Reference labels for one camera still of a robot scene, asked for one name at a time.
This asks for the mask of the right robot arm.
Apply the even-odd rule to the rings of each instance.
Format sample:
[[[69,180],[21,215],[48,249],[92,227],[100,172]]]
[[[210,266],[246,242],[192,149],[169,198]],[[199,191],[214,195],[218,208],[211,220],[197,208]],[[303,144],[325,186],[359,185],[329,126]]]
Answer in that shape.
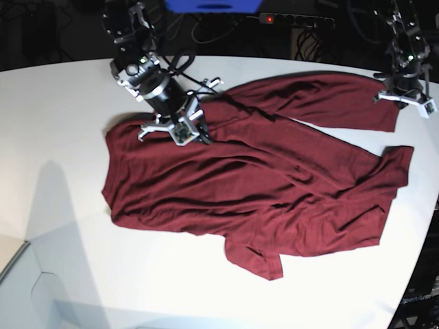
[[[196,81],[197,90],[185,90],[176,81],[185,76],[195,55],[182,49],[173,60],[161,56],[162,39],[148,18],[144,1],[105,1],[102,20],[117,48],[110,63],[113,78],[137,102],[145,101],[153,109],[154,120],[141,125],[138,139],[165,132],[178,146],[193,141],[210,144],[200,98],[215,95],[222,80]]]

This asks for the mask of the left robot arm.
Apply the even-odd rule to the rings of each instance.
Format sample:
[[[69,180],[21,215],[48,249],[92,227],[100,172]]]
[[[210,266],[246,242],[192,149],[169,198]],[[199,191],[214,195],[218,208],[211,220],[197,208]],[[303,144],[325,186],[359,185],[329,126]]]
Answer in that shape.
[[[366,8],[356,8],[352,1],[346,2],[346,13],[357,34],[372,45],[386,45],[390,55],[390,68],[374,74],[384,89],[373,101],[391,101],[400,109],[416,107],[419,115],[429,118],[438,111],[434,98],[429,94],[429,71],[427,59],[430,46],[423,36],[413,1],[369,1]],[[367,37],[361,29],[357,14],[381,21],[383,31],[378,40]]]

